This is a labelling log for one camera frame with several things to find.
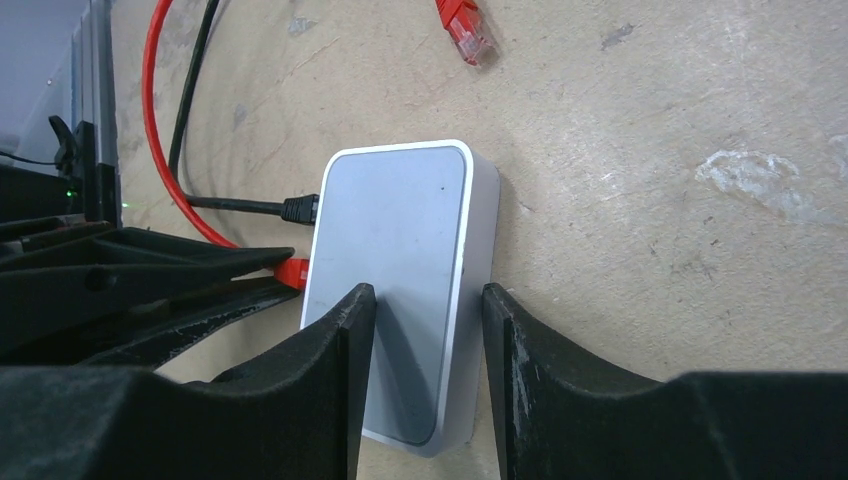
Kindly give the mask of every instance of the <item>red ethernet cable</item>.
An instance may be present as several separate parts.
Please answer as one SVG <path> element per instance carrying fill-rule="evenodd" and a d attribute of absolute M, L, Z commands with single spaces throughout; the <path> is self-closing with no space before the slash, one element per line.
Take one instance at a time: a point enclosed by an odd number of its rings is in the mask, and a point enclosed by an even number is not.
<path fill-rule="evenodd" d="M 462 59 L 476 67 L 480 57 L 494 47 L 477 4 L 473 0 L 436 0 L 436 7 Z"/>
<path fill-rule="evenodd" d="M 162 151 L 162 143 L 159 140 L 159 130 L 156 127 L 156 116 L 153 109 L 153 71 L 156 67 L 159 35 L 162 33 L 162 25 L 165 23 L 165 16 L 168 14 L 172 2 L 173 0 L 159 0 L 156 4 L 153 18 L 150 20 L 150 28 L 147 31 L 147 43 L 144 45 L 144 59 L 141 68 L 141 105 L 144 112 L 144 130 L 147 133 L 147 142 L 150 144 L 153 163 L 156 165 L 159 177 L 162 178 L 162 183 L 165 184 L 165 189 L 188 221 L 211 243 L 223 247 L 238 248 L 238 245 L 227 240 L 210 227 L 189 205 L 185 194 L 168 170 L 165 154 Z M 303 290 L 306 287 L 308 269 L 308 259 L 292 258 L 278 265 L 274 269 L 274 276 L 286 285 Z"/>

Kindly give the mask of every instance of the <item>thin black wire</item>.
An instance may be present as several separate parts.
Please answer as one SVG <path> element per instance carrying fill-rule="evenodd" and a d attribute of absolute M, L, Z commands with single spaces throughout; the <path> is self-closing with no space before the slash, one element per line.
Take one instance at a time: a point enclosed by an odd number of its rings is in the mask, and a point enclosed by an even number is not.
<path fill-rule="evenodd" d="M 19 157 L 17 155 L 12 155 L 11 153 L 0 152 L 0 156 L 11 158 L 12 160 L 17 160 L 19 162 L 31 163 L 33 165 L 52 165 L 56 166 L 55 162 L 36 162 L 35 160 L 29 160 L 27 158 Z"/>
<path fill-rule="evenodd" d="M 177 119 L 174 122 L 174 135 L 171 140 L 171 148 L 168 152 L 168 169 L 171 171 L 171 175 L 176 180 L 177 185 L 180 183 L 179 164 L 183 137 L 185 136 L 186 126 L 188 125 L 191 102 L 194 99 L 194 90 L 197 87 L 197 78 L 200 76 L 200 66 L 203 63 L 203 56 L 206 54 L 206 44 L 209 40 L 209 32 L 212 29 L 212 22 L 215 19 L 215 12 L 218 10 L 218 3 L 219 0 L 209 0 L 206 4 L 203 21 L 200 23 L 197 40 L 194 42 L 194 49 L 191 52 L 191 61 L 189 62 L 188 73 L 186 74 L 186 81 L 183 86 L 183 94 L 180 98 L 180 108 L 177 111 Z M 264 213 L 268 215 L 280 215 L 284 208 L 282 203 L 257 202 L 235 198 L 211 198 L 186 195 L 186 199 L 193 207 Z"/>

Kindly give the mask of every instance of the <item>gray top panel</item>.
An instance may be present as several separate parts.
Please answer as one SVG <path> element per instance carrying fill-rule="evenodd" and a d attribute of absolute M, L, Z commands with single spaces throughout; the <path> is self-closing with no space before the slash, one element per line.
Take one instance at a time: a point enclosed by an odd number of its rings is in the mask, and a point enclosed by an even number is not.
<path fill-rule="evenodd" d="M 321 197 L 305 323 L 374 285 L 364 427 L 409 444 L 435 428 L 465 174 L 453 147 L 347 155 Z"/>

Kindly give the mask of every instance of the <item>white box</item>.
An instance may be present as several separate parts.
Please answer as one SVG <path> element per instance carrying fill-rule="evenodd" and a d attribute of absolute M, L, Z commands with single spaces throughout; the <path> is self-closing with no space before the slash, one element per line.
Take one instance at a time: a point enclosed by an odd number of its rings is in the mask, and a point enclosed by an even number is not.
<path fill-rule="evenodd" d="M 497 169 L 458 140 L 343 150 L 327 165 L 301 328 L 374 285 L 363 435 L 425 457 L 471 439 L 499 199 Z"/>

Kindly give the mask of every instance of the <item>beige surface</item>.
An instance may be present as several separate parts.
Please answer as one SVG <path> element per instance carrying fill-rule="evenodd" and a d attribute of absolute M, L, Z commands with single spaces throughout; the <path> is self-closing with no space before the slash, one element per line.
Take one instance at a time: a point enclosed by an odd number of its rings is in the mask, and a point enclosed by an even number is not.
<path fill-rule="evenodd" d="M 176 0 L 166 22 L 165 145 L 204 3 Z M 281 200 L 317 191 L 340 149 L 460 138 L 504 180 L 495 280 L 569 338 L 658 379 L 848 368 L 848 4 L 490 0 L 500 57 L 475 70 L 431 3 L 229 2 L 183 178 Z M 124 221 L 196 238 L 143 135 L 153 4 L 113 11 Z M 294 36 L 295 16 L 317 23 Z M 204 216 L 247 245 L 308 254 L 309 229 Z M 230 327 L 164 373 L 210 378 L 291 334 L 299 308 Z M 422 460 L 366 440 L 360 478 L 496 478 L 485 388 L 470 446 Z"/>

